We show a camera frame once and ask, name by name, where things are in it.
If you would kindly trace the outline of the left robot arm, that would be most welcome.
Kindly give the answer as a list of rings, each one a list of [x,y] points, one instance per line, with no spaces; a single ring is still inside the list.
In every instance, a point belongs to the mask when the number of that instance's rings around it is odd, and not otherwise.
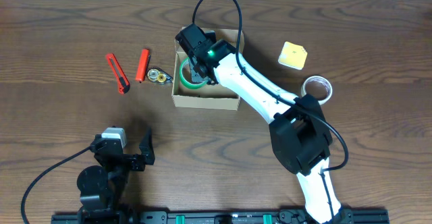
[[[139,223],[139,214],[120,199],[132,171],[144,171],[155,162],[152,130],[148,128],[139,144],[139,154],[126,154],[123,128],[107,128],[97,134],[90,151],[99,163],[85,168],[77,178],[82,207],[79,223]]]

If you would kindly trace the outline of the correction tape dispenser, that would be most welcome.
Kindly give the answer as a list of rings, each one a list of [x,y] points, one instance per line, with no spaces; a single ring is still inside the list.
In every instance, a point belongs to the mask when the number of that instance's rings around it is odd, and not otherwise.
[[[150,68],[146,76],[149,81],[156,84],[169,84],[173,82],[173,77],[159,67]]]

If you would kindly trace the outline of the yellow sticky note pad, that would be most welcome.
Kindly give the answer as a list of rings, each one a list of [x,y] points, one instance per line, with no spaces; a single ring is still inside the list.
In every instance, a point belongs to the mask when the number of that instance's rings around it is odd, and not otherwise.
[[[279,54],[278,63],[293,69],[302,70],[307,55],[308,53],[303,46],[286,41]]]

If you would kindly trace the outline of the white tape roll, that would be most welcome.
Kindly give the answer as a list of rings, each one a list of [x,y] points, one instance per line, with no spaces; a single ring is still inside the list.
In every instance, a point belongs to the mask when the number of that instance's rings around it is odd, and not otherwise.
[[[318,103],[320,105],[325,104],[332,96],[333,96],[333,86],[331,85],[330,81],[322,76],[310,76],[308,77],[302,84],[301,88],[300,88],[300,94],[301,96],[305,96],[306,95],[306,86],[307,84],[310,84],[312,82],[317,82],[320,85],[322,85],[327,92],[327,95],[324,99],[319,99]]]

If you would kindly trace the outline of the green tape roll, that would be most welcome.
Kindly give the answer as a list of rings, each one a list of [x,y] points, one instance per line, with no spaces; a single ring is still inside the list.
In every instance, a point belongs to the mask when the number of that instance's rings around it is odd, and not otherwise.
[[[200,83],[194,83],[194,82],[190,82],[186,79],[184,73],[183,73],[183,68],[189,64],[189,59],[185,59],[183,60],[183,62],[181,62],[180,64],[180,68],[179,68],[179,75],[180,75],[180,82],[188,89],[191,90],[196,90],[199,88],[202,88],[204,85],[206,85],[207,83],[205,81],[200,82]]]

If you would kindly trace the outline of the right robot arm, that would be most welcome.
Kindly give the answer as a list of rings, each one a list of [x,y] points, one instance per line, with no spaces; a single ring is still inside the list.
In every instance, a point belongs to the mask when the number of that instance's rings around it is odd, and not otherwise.
[[[298,178],[308,215],[318,223],[337,223],[342,206],[329,176],[329,147],[337,132],[325,120],[318,100],[280,88],[243,58],[238,45],[194,23],[181,29],[175,40],[201,80],[235,92],[268,123],[273,154]]]

